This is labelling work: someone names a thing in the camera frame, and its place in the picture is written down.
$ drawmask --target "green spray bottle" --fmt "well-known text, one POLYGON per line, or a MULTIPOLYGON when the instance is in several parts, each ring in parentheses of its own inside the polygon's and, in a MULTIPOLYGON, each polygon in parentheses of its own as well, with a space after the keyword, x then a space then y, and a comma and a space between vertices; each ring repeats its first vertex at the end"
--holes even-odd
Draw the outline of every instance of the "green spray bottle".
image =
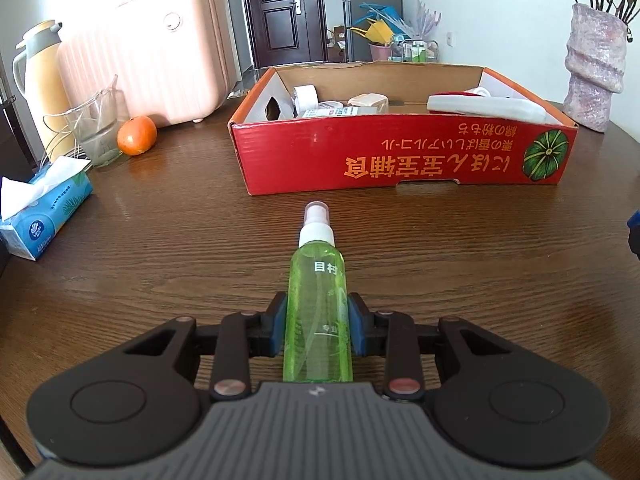
POLYGON ((306 206, 298 247, 289 272, 282 379, 353 381, 344 260, 326 204, 306 206))

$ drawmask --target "glass pitcher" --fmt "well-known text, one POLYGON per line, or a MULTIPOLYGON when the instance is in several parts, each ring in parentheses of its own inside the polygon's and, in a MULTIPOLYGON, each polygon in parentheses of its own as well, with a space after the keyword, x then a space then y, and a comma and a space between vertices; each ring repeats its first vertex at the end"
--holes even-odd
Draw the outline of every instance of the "glass pitcher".
POLYGON ((73 135, 96 168, 106 166, 122 154, 118 147, 118 130, 122 123, 118 120, 115 83, 116 77, 111 85, 96 92, 81 105, 64 113, 48 114, 42 118, 47 128, 54 133, 65 137, 73 135), (63 130, 52 127, 59 118, 64 118, 66 122, 63 130))

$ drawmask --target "blue tissue package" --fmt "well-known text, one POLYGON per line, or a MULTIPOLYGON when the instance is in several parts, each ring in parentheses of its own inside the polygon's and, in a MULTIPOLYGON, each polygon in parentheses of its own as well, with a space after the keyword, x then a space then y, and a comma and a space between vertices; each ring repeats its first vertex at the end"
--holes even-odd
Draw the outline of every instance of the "blue tissue package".
MULTIPOLYGON (((48 169, 40 170, 30 184, 35 184, 48 169)), ((81 171, 11 218, 0 220, 0 237, 7 250, 15 256, 37 260, 93 190, 86 173, 81 171)))

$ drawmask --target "orange fruit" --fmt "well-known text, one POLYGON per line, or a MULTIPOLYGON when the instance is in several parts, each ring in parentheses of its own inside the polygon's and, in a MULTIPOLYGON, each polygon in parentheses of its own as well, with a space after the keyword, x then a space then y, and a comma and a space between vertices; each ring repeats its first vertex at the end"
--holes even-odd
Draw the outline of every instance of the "orange fruit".
POLYGON ((140 155, 151 148, 157 138, 158 130, 150 118, 134 117, 118 130, 118 147, 127 155, 140 155))

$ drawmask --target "pink suitcase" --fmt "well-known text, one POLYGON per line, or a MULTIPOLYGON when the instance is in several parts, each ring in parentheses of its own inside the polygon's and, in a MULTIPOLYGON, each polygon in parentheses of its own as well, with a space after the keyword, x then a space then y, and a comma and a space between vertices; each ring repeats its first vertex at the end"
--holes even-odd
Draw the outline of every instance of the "pink suitcase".
POLYGON ((116 75, 130 117, 201 120, 236 82, 224 0, 128 0, 63 41, 58 67, 72 106, 116 75))

